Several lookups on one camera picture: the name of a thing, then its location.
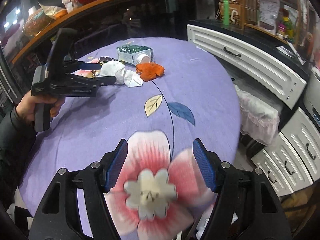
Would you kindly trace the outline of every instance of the drawer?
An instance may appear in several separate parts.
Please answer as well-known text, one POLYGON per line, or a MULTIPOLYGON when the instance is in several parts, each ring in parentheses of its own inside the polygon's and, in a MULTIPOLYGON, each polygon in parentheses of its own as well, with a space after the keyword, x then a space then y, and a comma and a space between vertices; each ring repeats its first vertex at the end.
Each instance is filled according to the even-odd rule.
POLYGON ((265 148, 265 151, 284 174, 293 191, 303 189, 313 183, 301 158, 281 132, 276 138, 275 145, 265 148))
POLYGON ((251 160, 263 170, 278 197, 293 193, 286 177, 264 149, 253 156, 251 160))
POLYGON ((299 107, 281 130, 306 165, 313 181, 320 178, 320 134, 299 107))
POLYGON ((187 25, 187 28, 188 41, 246 72, 292 109, 306 82, 288 66, 263 50, 232 36, 194 25, 187 25))

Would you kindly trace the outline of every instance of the white flower center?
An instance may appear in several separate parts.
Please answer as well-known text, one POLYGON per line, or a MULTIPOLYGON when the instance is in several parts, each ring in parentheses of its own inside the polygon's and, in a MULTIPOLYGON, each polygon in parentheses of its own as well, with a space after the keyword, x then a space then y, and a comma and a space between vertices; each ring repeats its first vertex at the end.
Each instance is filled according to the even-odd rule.
POLYGON ((128 180, 124 190, 130 196, 125 201, 127 207, 138 210, 140 219, 152 219, 155 215, 166 217, 169 202, 177 198, 174 184, 168 183, 167 169, 160 169, 155 176, 149 169, 138 175, 138 180, 128 180))

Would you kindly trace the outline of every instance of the black handle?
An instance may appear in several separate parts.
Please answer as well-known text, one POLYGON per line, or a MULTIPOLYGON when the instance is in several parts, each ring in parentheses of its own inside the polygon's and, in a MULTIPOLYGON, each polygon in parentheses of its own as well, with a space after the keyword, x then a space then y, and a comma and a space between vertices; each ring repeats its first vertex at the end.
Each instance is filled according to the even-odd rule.
POLYGON ((231 54, 231 55, 233 55, 233 56, 236 56, 236 57, 241 57, 241 54, 239 53, 238 55, 237 54, 234 54, 233 52, 231 52, 230 50, 227 50, 227 48, 226 47, 223 47, 223 50, 226 52, 226 53, 229 53, 229 54, 231 54))
POLYGON ((36 104, 35 107, 35 131, 42 132, 50 128, 50 109, 51 104, 36 104))
POLYGON ((269 173, 270 173, 270 171, 268 171, 268 179, 270 180, 270 182, 273 184, 273 183, 276 183, 277 181, 275 180, 275 181, 272 181, 272 179, 270 178, 270 176, 269 176, 269 173))
POLYGON ((287 163, 288 163, 288 161, 285 161, 285 162, 284 162, 284 167, 285 167, 285 169, 287 170, 287 172, 289 173, 289 175, 293 175, 293 174, 294 174, 294 171, 293 171, 293 172, 290 172, 290 171, 289 171, 289 169, 288 169, 288 167, 287 167, 287 163))
POLYGON ((309 147, 309 143, 306 144, 306 147, 307 147, 307 151, 308 151, 308 154, 310 156, 311 159, 315 160, 317 158, 317 156, 312 156, 311 152, 309 151, 308 147, 309 147))

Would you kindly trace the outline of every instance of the metal screw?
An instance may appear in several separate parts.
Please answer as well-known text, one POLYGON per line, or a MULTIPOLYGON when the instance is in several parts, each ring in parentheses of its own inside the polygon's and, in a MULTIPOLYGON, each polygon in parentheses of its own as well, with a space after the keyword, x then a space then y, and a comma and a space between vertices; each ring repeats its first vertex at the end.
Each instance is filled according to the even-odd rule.
POLYGON ((258 175, 261 175, 263 173, 262 169, 260 168, 256 168, 254 172, 257 173, 258 175))
POLYGON ((223 162, 223 163, 221 163, 221 166, 222 166, 222 168, 227 169, 227 168, 230 168, 230 163, 228 163, 228 162, 223 162))
POLYGON ((100 163, 99 163, 99 162, 93 162, 93 163, 91 163, 91 168, 96 169, 96 168, 98 168, 98 167, 100 167, 100 163))
POLYGON ((63 175, 63 174, 65 174, 67 172, 67 170, 65 169, 65 168, 61 168, 60 170, 58 170, 58 173, 60 174, 60 175, 63 175))

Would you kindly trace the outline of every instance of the person's hand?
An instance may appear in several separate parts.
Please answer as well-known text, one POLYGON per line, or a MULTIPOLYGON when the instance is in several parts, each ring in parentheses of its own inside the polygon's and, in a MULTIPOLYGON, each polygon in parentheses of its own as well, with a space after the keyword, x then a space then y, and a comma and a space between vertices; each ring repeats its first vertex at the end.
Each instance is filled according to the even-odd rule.
POLYGON ((36 104, 54 104, 50 110, 50 116, 55 117, 58 115, 61 106, 64 104, 65 98, 57 99, 49 95, 43 96, 32 96, 31 90, 24 95, 21 102, 17 105, 16 111, 20 118, 22 118, 26 123, 31 123, 35 120, 35 106, 36 104))

